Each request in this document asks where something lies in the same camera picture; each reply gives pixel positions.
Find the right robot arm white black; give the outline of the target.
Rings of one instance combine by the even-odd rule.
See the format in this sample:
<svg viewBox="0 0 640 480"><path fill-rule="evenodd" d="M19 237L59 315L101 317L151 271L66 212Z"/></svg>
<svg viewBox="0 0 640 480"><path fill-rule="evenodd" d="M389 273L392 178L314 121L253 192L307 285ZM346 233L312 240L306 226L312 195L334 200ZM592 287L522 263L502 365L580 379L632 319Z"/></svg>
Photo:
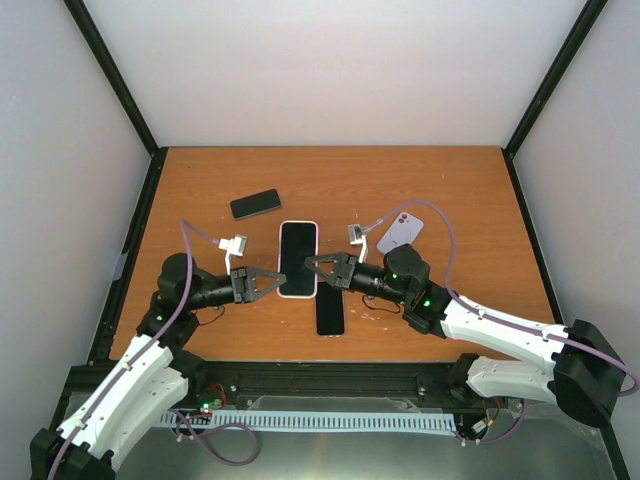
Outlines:
<svg viewBox="0 0 640 480"><path fill-rule="evenodd" d="M462 394L513 397L556 405L570 418L610 424L630 374L599 329L583 320L546 324L490 309L432 282L430 267L405 244L382 266L339 252L308 257L306 267L330 286L403 307L403 319L421 334L466 341L507 355L461 357L452 382Z"/></svg>

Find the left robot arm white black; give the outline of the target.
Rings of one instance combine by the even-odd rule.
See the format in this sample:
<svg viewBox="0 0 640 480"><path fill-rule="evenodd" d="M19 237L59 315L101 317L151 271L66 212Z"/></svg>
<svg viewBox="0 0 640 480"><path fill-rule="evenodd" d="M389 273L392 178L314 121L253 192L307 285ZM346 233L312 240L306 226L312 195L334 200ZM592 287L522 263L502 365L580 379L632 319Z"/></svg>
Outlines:
<svg viewBox="0 0 640 480"><path fill-rule="evenodd" d="M177 403L208 390L202 359L185 350L196 311L257 301L285 284L283 273L238 267L213 275L188 253L168 257L157 291L121 359L89 398L56 429L30 444L35 479L113 479L126 457Z"/></svg>

